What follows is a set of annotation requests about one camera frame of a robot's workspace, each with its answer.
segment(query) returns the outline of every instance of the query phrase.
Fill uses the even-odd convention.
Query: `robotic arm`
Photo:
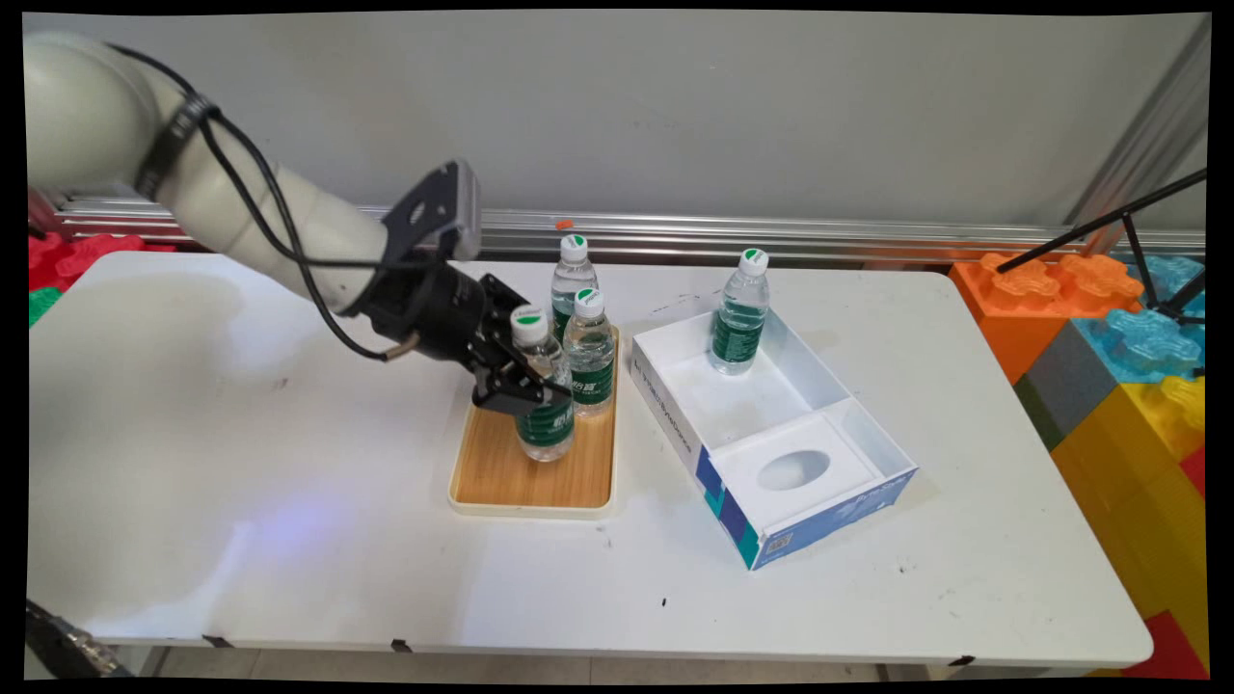
[[[376,222],[267,162],[152,58],[65,33],[26,37],[22,57],[30,185],[133,185],[202,246],[312,300],[359,354],[387,361],[415,349],[463,364],[479,408],[526,415],[569,398],[513,348],[510,312],[527,300],[491,274],[475,280],[447,263],[480,251],[479,183],[462,159]],[[417,248],[429,237],[436,254]],[[360,347],[331,314],[365,315],[395,346]]]

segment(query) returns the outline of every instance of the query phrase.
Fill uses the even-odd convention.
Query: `oval hole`
[[[830,464],[822,451],[795,451],[763,466],[759,487],[772,491],[797,489],[818,479]]]

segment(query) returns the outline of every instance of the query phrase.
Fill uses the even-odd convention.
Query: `blue box label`
[[[826,511],[814,514],[808,519],[771,535],[764,542],[763,553],[759,554],[759,558],[754,562],[753,568],[759,568],[768,562],[774,562],[780,557],[791,554],[803,547],[808,547],[845,525],[861,520],[884,506],[895,504],[896,499],[900,498],[900,493],[903,491],[905,485],[908,484],[908,480],[912,479],[916,473],[917,469],[913,468],[907,473],[888,479],[879,487],[859,494],[838,506],[832,506]]]

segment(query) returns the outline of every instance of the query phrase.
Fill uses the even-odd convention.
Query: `wooden tray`
[[[460,514],[595,519],[608,511],[613,490],[617,379],[621,333],[613,326],[613,399],[595,417],[574,420],[574,445],[549,463],[523,453],[510,415],[468,411],[463,445],[450,479],[450,504]]]

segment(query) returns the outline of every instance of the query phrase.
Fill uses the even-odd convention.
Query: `black tape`
[[[151,151],[142,162],[142,168],[137,170],[135,188],[138,195],[147,200],[154,200],[159,186],[163,185],[163,179],[175,165],[175,161],[180,158],[189,140],[197,132],[201,121],[217,112],[218,106],[200,94],[189,94],[185,98],[184,104],[180,104],[163,132],[154,140],[154,144],[151,146]]]

